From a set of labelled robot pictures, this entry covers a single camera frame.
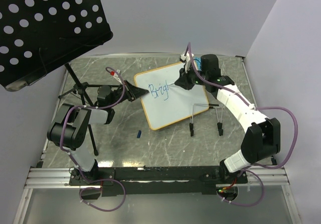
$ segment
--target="black perforated panel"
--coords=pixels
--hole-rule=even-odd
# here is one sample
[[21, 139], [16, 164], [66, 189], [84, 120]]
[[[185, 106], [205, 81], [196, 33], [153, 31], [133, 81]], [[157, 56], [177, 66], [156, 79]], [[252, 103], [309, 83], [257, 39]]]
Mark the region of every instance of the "black perforated panel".
[[111, 38], [100, 0], [0, 0], [0, 84], [19, 90]]

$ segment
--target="orange border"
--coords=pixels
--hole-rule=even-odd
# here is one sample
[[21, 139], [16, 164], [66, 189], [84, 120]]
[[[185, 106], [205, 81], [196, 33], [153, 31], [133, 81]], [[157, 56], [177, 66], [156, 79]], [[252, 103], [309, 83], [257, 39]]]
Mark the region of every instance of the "orange border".
[[[171, 65], [167, 65], [167, 66], [164, 66], [164, 67], [155, 68], [155, 69], [148, 70], [148, 71], [145, 71], [145, 72], [137, 73], [137, 74], [134, 76], [135, 85], [137, 86], [136, 77], [137, 77], [138, 75], [141, 75], [141, 74], [144, 74], [144, 73], [147, 73], [147, 72], [152, 72], [152, 71], [155, 71], [155, 70], [159, 70], [159, 69], [162, 69], [162, 68], [174, 66], [174, 65], [177, 65], [177, 64], [181, 64], [181, 62], [174, 63], [174, 64], [171, 64]], [[204, 86], [203, 86], [203, 91], [204, 91], [204, 93], [205, 93], [205, 97], [206, 97], [206, 100], [207, 100], [207, 104], [209, 104], [209, 100], [208, 100], [208, 98], [207, 98], [207, 95], [206, 95], [206, 91], [205, 91], [205, 87], [204, 87]], [[145, 116], [146, 116], [146, 118], [147, 118], [148, 126], [150, 127], [151, 130], [159, 130], [159, 129], [164, 128], [164, 127], [166, 127], [166, 126], [168, 126], [168, 125], [172, 125], [172, 124], [174, 124], [174, 123], [177, 123], [177, 122], [179, 122], [179, 121], [185, 120], [185, 119], [190, 118], [190, 117], [192, 116], [192, 115], [187, 116], [186, 118], [182, 118], [182, 119], [176, 120], [176, 121], [174, 121], [174, 122], [169, 123], [168, 125], [164, 125], [164, 126], [161, 126], [161, 127], [157, 128], [157, 129], [154, 129], [154, 128], [152, 128], [152, 127], [150, 126], [150, 122], [149, 122], [149, 119], [148, 119], [148, 115], [147, 115], [147, 113], [146, 113], [146, 109], [145, 109], [144, 103], [143, 103], [143, 101], [142, 101], [141, 98], [140, 98], [140, 101], [141, 101], [142, 108], [144, 109]], [[199, 111], [199, 112], [195, 113], [194, 115], [198, 115], [198, 114], [200, 114], [200, 113], [202, 113], [202, 112], [205, 112], [205, 111], [208, 110], [209, 108], [210, 108], [210, 107], [208, 107], [208, 108], [205, 109], [205, 110]]]

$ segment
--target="tripod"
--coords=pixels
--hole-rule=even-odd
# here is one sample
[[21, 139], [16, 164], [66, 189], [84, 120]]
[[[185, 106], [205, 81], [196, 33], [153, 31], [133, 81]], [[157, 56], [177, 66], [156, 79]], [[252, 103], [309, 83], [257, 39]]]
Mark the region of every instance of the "tripod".
[[[76, 76], [74, 70], [72, 70], [70, 64], [69, 63], [65, 64], [65, 67], [66, 67], [67, 71], [69, 72], [70, 76], [72, 77], [72, 79], [74, 80], [75, 85], [72, 89], [70, 89], [67, 92], [63, 93], [62, 95], [58, 96], [58, 98], [61, 99], [62, 97], [73, 92], [74, 94], [77, 93], [80, 95], [80, 99], [81, 99], [81, 102], [83, 105], [86, 105], [86, 101], [87, 101], [88, 105], [94, 106], [94, 103], [91, 101], [90, 97], [86, 93], [86, 88], [88, 88], [88, 87], [101, 87], [102, 85], [88, 84], [88, 82], [81, 83], [79, 81], [78, 77]], [[99, 153], [96, 148], [95, 139], [94, 139], [94, 135], [92, 133], [91, 125], [88, 125], [88, 130], [89, 130], [89, 134], [90, 134], [92, 147], [94, 148], [94, 155], [97, 156]]]

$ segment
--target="white wall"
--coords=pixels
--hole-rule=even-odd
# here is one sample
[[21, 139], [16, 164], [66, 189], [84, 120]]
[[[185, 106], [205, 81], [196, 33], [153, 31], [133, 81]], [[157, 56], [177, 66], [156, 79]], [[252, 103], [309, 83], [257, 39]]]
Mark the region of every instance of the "white wall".
[[40, 159], [65, 68], [33, 86], [8, 92], [0, 86], [0, 216], [12, 223], [30, 166]]
[[276, 0], [101, 0], [114, 38], [94, 54], [194, 53], [245, 56]]
[[[286, 171], [303, 223], [321, 222], [321, 0], [277, 0], [245, 62], [260, 106], [291, 109], [299, 123], [297, 145]], [[293, 133], [281, 121], [284, 159]]]

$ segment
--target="gray stone surface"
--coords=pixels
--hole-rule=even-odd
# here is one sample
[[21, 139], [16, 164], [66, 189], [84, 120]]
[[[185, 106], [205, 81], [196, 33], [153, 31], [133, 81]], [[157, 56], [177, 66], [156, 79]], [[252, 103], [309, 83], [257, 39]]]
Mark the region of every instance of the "gray stone surface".
[[[219, 56], [219, 60], [222, 74], [230, 76], [243, 95], [253, 102], [241, 59]], [[105, 67], [110, 66], [121, 69], [122, 77], [134, 84], [135, 74], [178, 61], [178, 57], [173, 56], [78, 58], [72, 62], [72, 68], [81, 82], [118, 84], [105, 71]], [[73, 85], [68, 76], [64, 90]], [[87, 92], [96, 101], [97, 89], [89, 88]], [[210, 103], [218, 103], [211, 95], [208, 97]], [[81, 101], [70, 94], [61, 100], [62, 103], [80, 104]], [[244, 137], [242, 127], [227, 108], [223, 109], [224, 135], [221, 137], [213, 109], [194, 117], [194, 137], [190, 137], [189, 119], [157, 131], [150, 130], [140, 100], [122, 102], [114, 110], [116, 114], [111, 124], [92, 126], [99, 151], [96, 159], [101, 167], [218, 165], [240, 149]], [[139, 130], [142, 131], [140, 139], [136, 137]], [[88, 132], [84, 144], [93, 154]], [[271, 164], [271, 161], [266, 159], [262, 163]], [[66, 153], [49, 143], [43, 167], [71, 166]]]

